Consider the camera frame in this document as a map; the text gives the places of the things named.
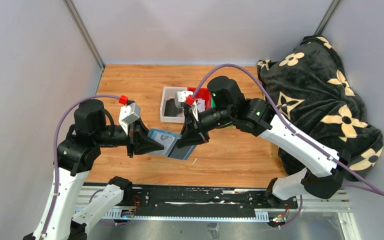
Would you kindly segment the blue card holder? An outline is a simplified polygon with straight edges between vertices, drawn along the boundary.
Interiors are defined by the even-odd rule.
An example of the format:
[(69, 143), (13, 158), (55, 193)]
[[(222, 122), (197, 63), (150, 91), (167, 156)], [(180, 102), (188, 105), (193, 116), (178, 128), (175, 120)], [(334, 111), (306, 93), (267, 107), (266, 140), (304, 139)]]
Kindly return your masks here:
[(181, 139), (181, 135), (171, 131), (151, 128), (148, 132), (148, 137), (164, 147), (163, 150), (150, 152), (151, 155), (155, 156), (163, 156), (177, 160), (187, 160), (196, 148), (196, 145), (182, 148), (177, 147), (177, 143)]

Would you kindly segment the white VIP card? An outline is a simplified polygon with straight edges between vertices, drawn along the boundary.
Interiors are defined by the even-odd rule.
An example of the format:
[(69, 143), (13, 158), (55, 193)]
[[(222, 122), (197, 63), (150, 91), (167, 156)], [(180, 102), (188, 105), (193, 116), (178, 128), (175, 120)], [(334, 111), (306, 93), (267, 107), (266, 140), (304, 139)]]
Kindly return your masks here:
[(153, 138), (158, 143), (163, 145), (165, 151), (167, 151), (176, 140), (176, 138), (172, 135), (165, 135), (161, 133), (157, 133)]

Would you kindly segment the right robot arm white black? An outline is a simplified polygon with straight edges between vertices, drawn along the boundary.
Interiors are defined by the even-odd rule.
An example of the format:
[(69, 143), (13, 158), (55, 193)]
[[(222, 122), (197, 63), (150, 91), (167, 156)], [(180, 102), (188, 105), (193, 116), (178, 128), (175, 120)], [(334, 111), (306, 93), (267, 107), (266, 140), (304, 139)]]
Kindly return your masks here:
[(331, 198), (342, 186), (339, 153), (301, 132), (265, 100), (246, 98), (237, 82), (218, 76), (207, 85), (215, 106), (199, 112), (191, 91), (179, 91), (175, 105), (182, 108), (184, 124), (176, 145), (180, 148), (205, 144), (211, 130), (232, 124), (238, 130), (265, 139), (303, 164), (297, 173), (270, 181), (266, 204), (278, 209), (291, 197), (310, 194)]

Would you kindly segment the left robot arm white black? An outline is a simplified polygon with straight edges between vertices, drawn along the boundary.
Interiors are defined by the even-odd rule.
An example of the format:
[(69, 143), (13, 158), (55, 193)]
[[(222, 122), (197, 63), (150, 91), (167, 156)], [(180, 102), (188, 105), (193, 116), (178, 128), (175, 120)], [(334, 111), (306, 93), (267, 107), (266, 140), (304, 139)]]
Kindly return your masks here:
[(75, 212), (80, 191), (102, 148), (126, 147), (129, 157), (164, 148), (148, 136), (141, 109), (133, 100), (118, 97), (121, 109), (115, 121), (105, 109), (103, 98), (102, 94), (89, 96), (68, 108), (74, 123), (63, 141), (58, 138), (67, 115), (60, 118), (53, 139), (51, 190), (39, 224), (25, 236), (27, 240), (85, 240), (114, 206), (127, 206), (127, 218), (132, 219), (145, 203), (130, 180), (115, 176), (85, 208)]

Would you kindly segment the white cards stack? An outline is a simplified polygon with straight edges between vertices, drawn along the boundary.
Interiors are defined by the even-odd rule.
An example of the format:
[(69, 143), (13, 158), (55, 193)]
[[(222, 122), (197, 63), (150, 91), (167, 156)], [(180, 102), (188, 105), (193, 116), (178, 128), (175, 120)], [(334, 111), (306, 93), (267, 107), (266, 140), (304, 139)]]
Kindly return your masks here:
[(196, 106), (197, 106), (197, 111), (198, 111), (199, 113), (201, 113), (201, 112), (203, 112), (203, 111), (206, 110), (206, 101), (205, 101), (204, 99), (202, 99), (202, 98), (197, 98), (197, 99), (195, 100), (195, 102), (196, 102)]

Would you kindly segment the red plastic bin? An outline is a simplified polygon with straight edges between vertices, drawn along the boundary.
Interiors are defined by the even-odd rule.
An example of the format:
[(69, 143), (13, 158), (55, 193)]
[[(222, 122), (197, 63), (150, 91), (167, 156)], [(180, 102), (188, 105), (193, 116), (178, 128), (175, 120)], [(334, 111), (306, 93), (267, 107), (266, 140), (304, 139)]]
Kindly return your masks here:
[[(192, 95), (192, 94), (195, 92), (196, 88), (195, 88), (195, 87), (188, 87), (187, 90), (188, 90), (189, 92), (192, 92), (192, 93), (187, 93), (187, 94), (186, 94), (186, 100), (185, 100), (185, 102), (186, 102), (187, 104), (191, 105), (191, 104), (192, 104), (192, 98), (189, 97), (189, 95)], [(208, 109), (210, 109), (210, 108), (212, 107), (212, 98), (211, 98), (211, 94), (210, 94), (210, 92), (209, 92), (209, 90), (208, 90), (207, 88), (200, 88), (199, 91), (197, 92), (197, 94), (196, 94), (196, 96), (195, 96), (194, 99), (195, 99), (195, 100), (196, 100), (196, 99), (204, 99), (204, 100), (205, 100), (205, 103), (206, 103), (206, 108), (205, 108), (205, 110), (208, 110)]]

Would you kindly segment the white plastic bin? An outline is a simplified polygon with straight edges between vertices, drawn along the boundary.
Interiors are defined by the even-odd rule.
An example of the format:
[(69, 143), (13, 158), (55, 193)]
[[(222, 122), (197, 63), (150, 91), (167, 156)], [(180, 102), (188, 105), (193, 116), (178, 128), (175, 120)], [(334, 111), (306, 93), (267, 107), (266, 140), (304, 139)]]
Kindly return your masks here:
[(184, 123), (184, 114), (181, 108), (177, 108), (175, 98), (177, 92), (186, 91), (186, 87), (164, 86), (160, 101), (160, 122), (162, 123)]

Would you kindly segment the black floral blanket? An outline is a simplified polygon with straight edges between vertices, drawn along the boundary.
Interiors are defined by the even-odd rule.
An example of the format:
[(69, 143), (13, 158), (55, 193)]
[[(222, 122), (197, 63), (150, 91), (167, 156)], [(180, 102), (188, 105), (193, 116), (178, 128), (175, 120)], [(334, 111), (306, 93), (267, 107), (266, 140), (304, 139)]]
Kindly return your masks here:
[(319, 143), (350, 154), (348, 181), (366, 178), (383, 151), (380, 129), (368, 122), (363, 99), (354, 91), (345, 67), (329, 41), (306, 36), (279, 61), (259, 60), (258, 78), (277, 109)]

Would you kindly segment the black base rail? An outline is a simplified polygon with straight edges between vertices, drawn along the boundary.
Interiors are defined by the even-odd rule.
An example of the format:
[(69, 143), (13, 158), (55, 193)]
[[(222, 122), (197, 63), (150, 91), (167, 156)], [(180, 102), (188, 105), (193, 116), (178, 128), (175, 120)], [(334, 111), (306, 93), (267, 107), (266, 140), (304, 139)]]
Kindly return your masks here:
[(272, 206), (263, 188), (136, 184), (130, 199), (110, 212), (115, 219), (268, 223), (297, 210), (296, 197)]

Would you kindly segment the left aluminium frame post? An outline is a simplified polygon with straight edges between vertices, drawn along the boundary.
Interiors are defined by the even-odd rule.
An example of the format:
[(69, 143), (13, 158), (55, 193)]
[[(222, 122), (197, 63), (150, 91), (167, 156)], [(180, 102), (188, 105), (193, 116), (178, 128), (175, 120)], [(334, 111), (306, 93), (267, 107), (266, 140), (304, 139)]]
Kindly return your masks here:
[(98, 49), (97, 49), (96, 45), (94, 44), (94, 42), (91, 38), (91, 35), (89, 34), (89, 31), (87, 30), (86, 25), (84, 24), (84, 21), (82, 20), (82, 17), (80, 15), (74, 1), (73, 0), (63, 0), (62, 2), (64, 3), (69, 15), (73, 19), (74, 24), (76, 25), (80, 35), (82, 36), (88, 50), (92, 54), (96, 64), (98, 65), (100, 70), (103, 71), (105, 69), (106, 65), (104, 64), (104, 61), (103, 61), (101, 55), (99, 54)]

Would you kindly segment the aluminium frame post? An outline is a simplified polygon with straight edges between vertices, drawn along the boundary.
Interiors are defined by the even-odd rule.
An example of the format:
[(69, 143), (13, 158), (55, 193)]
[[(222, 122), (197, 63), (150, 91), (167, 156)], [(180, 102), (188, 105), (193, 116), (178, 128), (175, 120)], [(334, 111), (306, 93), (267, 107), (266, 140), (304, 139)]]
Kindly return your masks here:
[(320, 20), (314, 35), (322, 35), (325, 29), (327, 28), (329, 22), (335, 15), (336, 11), (338, 10), (339, 6), (341, 5), (343, 1), (342, 0), (332, 0), (324, 13), (322, 19)]
[(62, 2), (64, 3), (69, 15), (73, 19), (74, 24), (76, 25), (80, 35), (82, 36), (88, 50), (92, 54), (96, 64), (98, 65), (100, 70), (103, 71), (105, 69), (106, 65), (104, 64), (104, 61), (103, 61), (101, 55), (99, 54), (98, 49), (97, 49), (96, 45), (94, 44), (94, 42), (91, 38), (91, 35), (89, 34), (89, 31), (87, 30), (86, 25), (84, 24), (84, 21), (82, 20), (82, 17), (80, 15), (74, 1), (73, 0), (63, 0)]

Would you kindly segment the right aluminium frame post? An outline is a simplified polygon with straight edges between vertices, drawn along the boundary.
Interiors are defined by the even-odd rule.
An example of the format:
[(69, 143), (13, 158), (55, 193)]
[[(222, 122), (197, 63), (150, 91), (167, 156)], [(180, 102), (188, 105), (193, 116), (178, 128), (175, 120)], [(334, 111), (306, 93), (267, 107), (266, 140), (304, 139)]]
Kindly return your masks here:
[(324, 13), (322, 19), (320, 20), (314, 35), (322, 35), (325, 29), (327, 28), (329, 22), (335, 15), (336, 11), (338, 10), (339, 6), (341, 5), (343, 1), (342, 0), (332, 0)]

